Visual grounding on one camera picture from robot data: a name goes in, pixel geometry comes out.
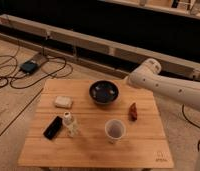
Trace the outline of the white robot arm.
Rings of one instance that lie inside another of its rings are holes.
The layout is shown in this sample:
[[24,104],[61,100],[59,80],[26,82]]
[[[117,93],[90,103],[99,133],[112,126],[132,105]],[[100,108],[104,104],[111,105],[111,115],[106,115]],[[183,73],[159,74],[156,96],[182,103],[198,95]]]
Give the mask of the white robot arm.
[[149,58],[127,76],[126,83],[168,96],[200,111],[200,82],[160,76],[161,64]]

